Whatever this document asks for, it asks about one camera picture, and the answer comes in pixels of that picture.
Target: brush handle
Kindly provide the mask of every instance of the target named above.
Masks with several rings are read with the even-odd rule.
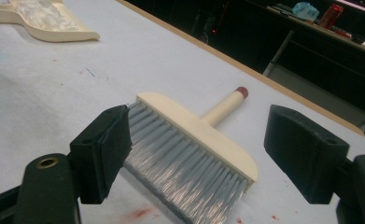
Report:
[[[216,127],[226,116],[228,116],[234,109],[243,103],[248,96],[248,90],[245,87],[239,87],[222,101],[215,105],[211,110],[204,114],[201,121]]]

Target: white table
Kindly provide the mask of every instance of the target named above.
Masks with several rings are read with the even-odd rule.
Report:
[[[331,205],[310,205],[265,152],[269,107],[296,109],[336,133],[351,145],[350,159],[365,154],[363,136],[116,1],[64,3],[100,41],[47,43],[22,26],[0,24],[0,193],[21,183],[30,161],[67,154],[69,143],[102,111],[133,103],[138,92],[163,93],[200,116],[245,86],[248,99],[218,129],[246,149],[260,176],[229,223],[337,223],[337,197]],[[81,205],[80,211],[83,223],[180,223],[124,169],[103,204]]]

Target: gray bristle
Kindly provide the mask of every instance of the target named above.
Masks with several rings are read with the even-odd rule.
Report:
[[[139,102],[130,106],[135,175],[187,223],[224,223],[247,180]]]

